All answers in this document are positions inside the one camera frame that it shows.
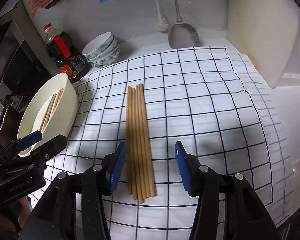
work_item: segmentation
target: bundle of chopsticks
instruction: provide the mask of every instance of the bundle of chopsticks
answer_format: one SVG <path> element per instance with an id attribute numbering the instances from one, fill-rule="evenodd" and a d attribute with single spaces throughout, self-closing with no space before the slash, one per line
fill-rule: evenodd
<path id="1" fill-rule="evenodd" d="M 57 107 L 57 104 L 60 101 L 62 93 L 63 93 L 63 88 L 60 88 L 57 94 L 54 93 L 52 95 L 50 102 L 48 104 L 48 107 L 46 109 L 46 112 L 44 113 L 43 119 L 40 124 L 40 132 L 43 132 L 44 129 L 46 128 L 46 126 L 50 120 L 50 117 L 52 116 L 53 112 L 55 111 L 55 109 Z"/>
<path id="2" fill-rule="evenodd" d="M 126 139 L 128 144 L 128 193 L 140 204 L 155 197 L 148 123 L 143 85 L 128 86 Z"/>

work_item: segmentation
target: stacked bowl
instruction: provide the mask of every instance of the stacked bowl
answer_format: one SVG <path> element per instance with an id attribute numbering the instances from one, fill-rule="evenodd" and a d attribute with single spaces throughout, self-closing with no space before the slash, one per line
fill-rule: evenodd
<path id="1" fill-rule="evenodd" d="M 106 67 L 117 61 L 119 44 L 111 32 L 102 33 L 82 50 L 87 61 L 94 67 Z"/>

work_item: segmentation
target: white checkered tablecloth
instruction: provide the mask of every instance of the white checkered tablecloth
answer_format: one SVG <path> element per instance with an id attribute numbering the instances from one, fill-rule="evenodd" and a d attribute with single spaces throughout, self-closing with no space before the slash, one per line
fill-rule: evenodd
<path id="1" fill-rule="evenodd" d="M 287 140 L 269 95 L 246 55 L 226 48 L 170 50 L 93 68 L 75 85 L 79 110 L 66 150 L 47 162 L 47 184 L 60 171 L 84 172 L 125 139 L 127 86 L 145 87 L 157 197 L 138 204 L 127 192 L 124 168 L 118 189 L 104 197 L 113 240 L 186 240 L 197 198 L 183 189 L 174 144 L 221 174 L 241 172 L 279 226 L 290 216 L 293 170 Z M 220 195 L 218 239 L 224 228 Z M 81 195 L 77 229 L 82 234 Z"/>

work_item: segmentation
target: soy sauce bottle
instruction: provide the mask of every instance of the soy sauce bottle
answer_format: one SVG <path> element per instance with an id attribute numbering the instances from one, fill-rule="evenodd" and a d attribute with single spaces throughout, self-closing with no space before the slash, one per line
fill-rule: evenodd
<path id="1" fill-rule="evenodd" d="M 60 72 L 66 73 L 71 83 L 79 81 L 88 72 L 88 65 L 72 44 L 70 36 L 63 30 L 54 29 L 51 23 L 43 30 L 47 34 L 45 39 L 47 52 L 54 58 Z"/>

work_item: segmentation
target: silver bolt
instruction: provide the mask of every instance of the silver bolt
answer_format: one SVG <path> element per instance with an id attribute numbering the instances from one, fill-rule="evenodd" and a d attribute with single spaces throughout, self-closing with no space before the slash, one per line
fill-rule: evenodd
<path id="1" fill-rule="evenodd" d="M 101 171 L 102 170 L 102 165 L 101 164 L 94 165 L 93 170 L 94 171 Z"/>
<path id="2" fill-rule="evenodd" d="M 60 172 L 59 174 L 58 174 L 58 178 L 59 179 L 63 179 L 63 178 L 65 178 L 67 176 L 67 174 L 64 172 L 64 171 L 62 171 L 62 172 Z"/>
<path id="3" fill-rule="evenodd" d="M 206 166 L 206 165 L 201 165 L 199 167 L 200 171 L 203 171 L 203 172 L 207 172 L 209 170 L 209 168 Z"/>
<path id="4" fill-rule="evenodd" d="M 242 180 L 243 179 L 243 175 L 241 173 L 236 173 L 235 174 L 235 177 L 239 180 Z"/>

